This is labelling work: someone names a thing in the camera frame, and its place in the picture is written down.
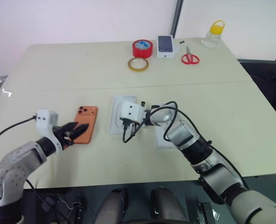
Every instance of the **plastic bottle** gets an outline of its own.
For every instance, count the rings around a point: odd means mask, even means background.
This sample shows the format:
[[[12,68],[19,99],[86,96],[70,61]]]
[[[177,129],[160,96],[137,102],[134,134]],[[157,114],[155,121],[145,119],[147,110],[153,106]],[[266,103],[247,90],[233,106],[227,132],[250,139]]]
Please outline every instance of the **plastic bottle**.
[[[214,22],[207,32],[204,40],[202,41],[203,45],[208,48],[214,48],[220,42],[225,23],[223,20],[218,20]]]

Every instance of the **gray floor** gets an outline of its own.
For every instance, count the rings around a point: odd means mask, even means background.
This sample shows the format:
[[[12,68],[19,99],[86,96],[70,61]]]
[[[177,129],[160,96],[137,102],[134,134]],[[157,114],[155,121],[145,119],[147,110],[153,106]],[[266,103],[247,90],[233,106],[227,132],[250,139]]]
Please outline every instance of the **gray floor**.
[[[251,189],[264,194],[276,202],[276,175],[247,177],[246,182]],[[130,196],[130,204],[124,217],[124,221],[151,218],[150,193],[153,189],[159,186],[169,188],[177,196],[180,203],[186,210],[187,216],[189,217],[189,221],[191,223],[204,223],[201,216],[199,217],[199,220],[195,218],[197,214],[197,204],[198,202],[210,203],[211,200],[196,181],[103,185],[69,189],[45,189],[40,190],[40,194],[44,197],[53,197],[54,199],[57,199],[56,193],[65,194],[70,205],[76,200],[76,198],[78,198],[78,195],[81,195],[81,197],[86,201],[86,208],[84,209],[83,220],[81,223],[92,224],[95,218],[94,213],[97,213],[102,201],[106,198],[109,192],[115,188],[121,187],[126,187]],[[52,211],[46,213],[41,209],[41,202],[35,198],[32,191],[25,191],[24,200],[26,223],[51,223],[52,221],[58,220]],[[216,221],[217,224],[235,223],[225,205],[217,205],[213,203],[212,207],[220,213],[220,218]],[[67,215],[69,211],[60,201],[58,201],[56,208],[62,211],[65,215]]]

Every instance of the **red scissors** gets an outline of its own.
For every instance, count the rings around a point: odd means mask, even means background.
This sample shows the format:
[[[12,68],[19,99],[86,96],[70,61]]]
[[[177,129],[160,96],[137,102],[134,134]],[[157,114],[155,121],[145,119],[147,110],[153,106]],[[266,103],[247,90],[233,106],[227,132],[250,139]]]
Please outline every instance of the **red scissors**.
[[[196,56],[191,54],[189,47],[186,47],[186,54],[181,57],[181,61],[185,64],[198,64],[200,59]]]

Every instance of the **red tape roll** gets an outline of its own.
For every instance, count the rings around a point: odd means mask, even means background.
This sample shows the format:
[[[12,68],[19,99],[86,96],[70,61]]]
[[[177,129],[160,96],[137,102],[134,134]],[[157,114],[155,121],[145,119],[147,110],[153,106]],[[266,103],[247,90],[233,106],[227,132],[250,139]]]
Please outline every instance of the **red tape roll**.
[[[152,55],[152,42],[137,40],[132,44],[134,57],[149,58]]]

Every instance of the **tape roll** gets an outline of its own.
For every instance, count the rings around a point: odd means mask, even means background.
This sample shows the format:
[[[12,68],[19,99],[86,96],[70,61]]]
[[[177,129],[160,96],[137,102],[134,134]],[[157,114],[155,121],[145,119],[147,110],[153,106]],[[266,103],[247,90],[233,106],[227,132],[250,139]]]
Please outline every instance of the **tape roll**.
[[[148,61],[142,57],[134,57],[128,61],[128,67],[132,71],[145,71],[148,68]]]
[[[149,58],[152,56],[152,42],[148,40],[137,40],[132,44],[134,57]]]

